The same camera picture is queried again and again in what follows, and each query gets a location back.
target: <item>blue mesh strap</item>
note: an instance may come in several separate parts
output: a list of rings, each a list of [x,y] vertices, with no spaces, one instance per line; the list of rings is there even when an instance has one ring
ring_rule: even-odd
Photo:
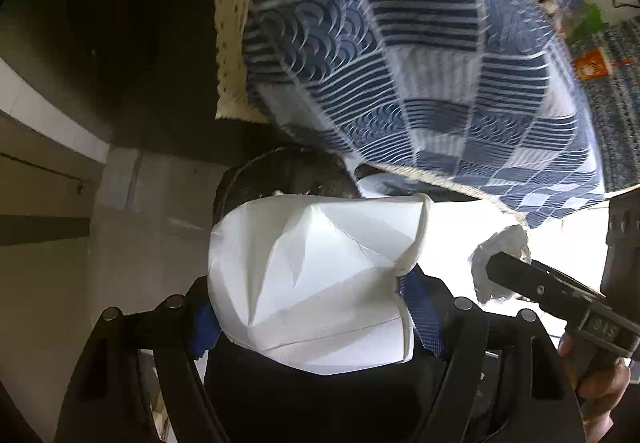
[[[416,266],[407,275],[398,277],[399,292],[409,309],[422,347],[439,357],[443,349],[440,314],[422,285],[418,271],[421,270]]]
[[[194,357],[201,358],[204,352],[213,349],[218,341],[222,328],[213,312],[211,302],[207,301],[198,310],[195,329],[191,339],[191,352]]]

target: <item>crumpled paper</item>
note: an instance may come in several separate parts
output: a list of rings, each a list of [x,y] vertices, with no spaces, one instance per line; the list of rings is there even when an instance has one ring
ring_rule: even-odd
[[[209,297],[226,336],[318,375],[410,360],[396,277],[420,256],[430,203],[279,195],[236,208],[209,246]]]
[[[491,280],[486,274],[486,265],[492,255],[501,251],[517,257],[527,264],[531,263],[529,251],[529,237],[520,225],[512,225],[501,232],[494,233],[484,243],[481,243],[469,257],[471,276],[474,279],[478,302],[486,304],[490,300],[506,301],[515,295],[510,289]]]

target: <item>finger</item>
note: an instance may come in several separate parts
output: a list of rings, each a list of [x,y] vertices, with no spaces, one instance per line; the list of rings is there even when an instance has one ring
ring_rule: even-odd
[[[628,383],[614,393],[607,394],[601,398],[587,400],[582,406],[582,419],[590,421],[602,415],[609,415],[609,412],[615,409],[624,396],[627,385]]]
[[[580,385],[578,394],[584,399],[596,399],[624,391],[629,383],[631,370],[619,363],[615,367],[593,373]]]
[[[575,388],[578,387],[578,374],[575,372],[571,360],[568,358],[562,359],[562,367],[564,368],[566,377],[569,378],[569,385],[571,385],[571,388],[575,391]]]
[[[560,343],[558,344],[558,354],[561,358],[566,358],[571,354],[571,350],[574,347],[574,339],[569,333],[562,335]]]
[[[587,434],[587,443],[598,443],[611,427],[613,427],[613,420],[608,414],[597,420],[586,422],[584,431]]]

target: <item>screw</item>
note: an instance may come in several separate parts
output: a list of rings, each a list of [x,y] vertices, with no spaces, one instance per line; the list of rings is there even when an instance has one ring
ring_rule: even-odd
[[[453,301],[453,304],[462,311],[469,311],[474,305],[467,297],[458,297]]]
[[[102,312],[102,318],[104,318],[107,322],[111,322],[114,318],[118,316],[118,308],[107,308]]]
[[[182,306],[183,302],[184,297],[182,295],[171,295],[167,300],[164,301],[169,309],[178,309],[180,306]]]
[[[530,309],[523,309],[520,312],[520,316],[527,322],[535,322],[536,318],[538,318],[538,315],[536,315],[536,313],[531,311]]]

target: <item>striped cloth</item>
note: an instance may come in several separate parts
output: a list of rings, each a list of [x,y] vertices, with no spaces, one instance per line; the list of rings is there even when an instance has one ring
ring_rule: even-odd
[[[602,200],[584,93],[530,0],[251,0],[242,52],[250,99],[300,141],[530,227]]]

